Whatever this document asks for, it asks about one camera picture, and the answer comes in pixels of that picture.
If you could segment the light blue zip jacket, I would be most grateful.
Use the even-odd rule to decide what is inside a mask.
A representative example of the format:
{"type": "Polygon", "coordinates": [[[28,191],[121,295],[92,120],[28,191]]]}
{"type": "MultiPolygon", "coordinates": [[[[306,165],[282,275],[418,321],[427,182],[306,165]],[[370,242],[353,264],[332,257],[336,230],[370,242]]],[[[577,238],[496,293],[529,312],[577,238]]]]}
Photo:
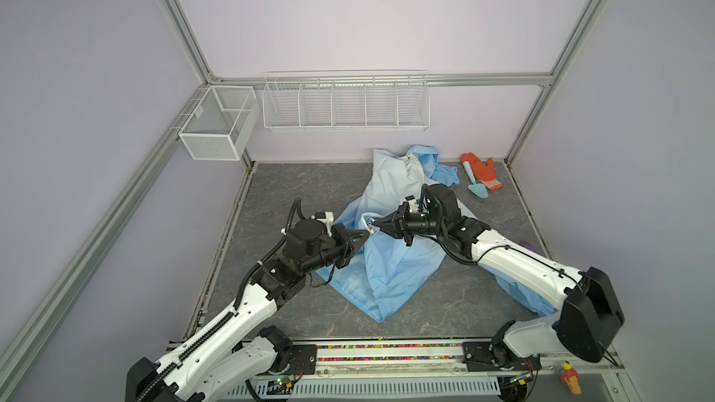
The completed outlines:
{"type": "MultiPolygon", "coordinates": [[[[458,168],[441,165],[438,151],[415,145],[404,156],[375,149],[365,191],[335,220],[349,230],[387,216],[405,197],[420,197],[424,184],[459,184],[458,168]]],[[[331,286],[377,322],[394,315],[439,269],[446,253],[417,238],[407,246],[380,231],[370,235],[350,264],[331,277],[331,286]]]]}

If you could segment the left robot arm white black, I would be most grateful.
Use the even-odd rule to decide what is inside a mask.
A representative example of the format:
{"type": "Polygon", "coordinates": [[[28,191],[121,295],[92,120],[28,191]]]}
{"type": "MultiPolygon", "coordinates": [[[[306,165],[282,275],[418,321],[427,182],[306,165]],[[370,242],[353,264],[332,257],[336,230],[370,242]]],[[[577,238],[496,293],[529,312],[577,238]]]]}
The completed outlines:
{"type": "Polygon", "coordinates": [[[370,237],[336,223],[331,212],[306,217],[294,200],[276,245],[255,262],[236,297],[192,337],[159,359],[138,360],[128,371],[128,401],[217,401],[266,372],[288,370],[292,341],[278,328],[260,329],[324,267],[346,267],[370,237]]]}

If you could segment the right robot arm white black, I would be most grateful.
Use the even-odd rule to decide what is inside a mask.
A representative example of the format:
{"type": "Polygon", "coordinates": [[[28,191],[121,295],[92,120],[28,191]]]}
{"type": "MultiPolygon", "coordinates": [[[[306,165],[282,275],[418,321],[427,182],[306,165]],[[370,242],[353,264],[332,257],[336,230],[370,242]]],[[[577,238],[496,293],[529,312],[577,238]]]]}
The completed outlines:
{"type": "Polygon", "coordinates": [[[521,247],[463,214],[454,192],[443,184],[424,185],[419,198],[407,197],[394,212],[367,224],[407,245],[417,237],[430,239],[454,261],[513,281],[545,303],[545,316],[506,322],[477,353],[480,364],[509,370],[533,355],[555,353],[598,363],[609,357],[608,348],[625,323],[606,273],[596,267],[581,271],[521,247]]]}

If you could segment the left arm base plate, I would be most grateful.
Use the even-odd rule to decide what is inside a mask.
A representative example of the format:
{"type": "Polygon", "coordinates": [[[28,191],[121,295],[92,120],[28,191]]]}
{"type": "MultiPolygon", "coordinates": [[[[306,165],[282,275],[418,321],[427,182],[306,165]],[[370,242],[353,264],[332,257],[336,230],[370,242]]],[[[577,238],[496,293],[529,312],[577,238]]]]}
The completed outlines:
{"type": "Polygon", "coordinates": [[[318,363],[316,344],[294,344],[289,350],[277,354],[269,374],[312,375],[318,363]]]}

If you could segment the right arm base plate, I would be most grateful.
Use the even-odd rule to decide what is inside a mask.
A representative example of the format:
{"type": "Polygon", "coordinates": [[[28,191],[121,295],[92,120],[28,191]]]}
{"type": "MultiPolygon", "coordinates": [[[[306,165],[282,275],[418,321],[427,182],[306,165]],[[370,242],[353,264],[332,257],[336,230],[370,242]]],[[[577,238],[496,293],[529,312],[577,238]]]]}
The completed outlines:
{"type": "Polygon", "coordinates": [[[473,341],[463,342],[462,348],[463,363],[468,371],[537,371],[542,368],[540,357],[517,357],[502,344],[473,341]]]}

